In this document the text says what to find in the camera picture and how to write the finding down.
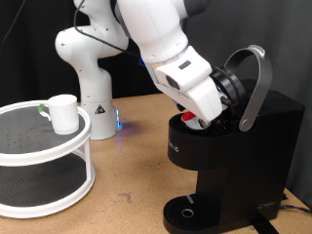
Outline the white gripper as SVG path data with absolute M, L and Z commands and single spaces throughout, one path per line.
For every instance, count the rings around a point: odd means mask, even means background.
M 176 102 L 179 111 L 188 109 L 198 116 L 200 118 L 198 122 L 203 129 L 208 128 L 212 120 L 222 112 L 218 90 L 210 77 L 186 92 L 179 92 L 160 84 L 157 88 Z

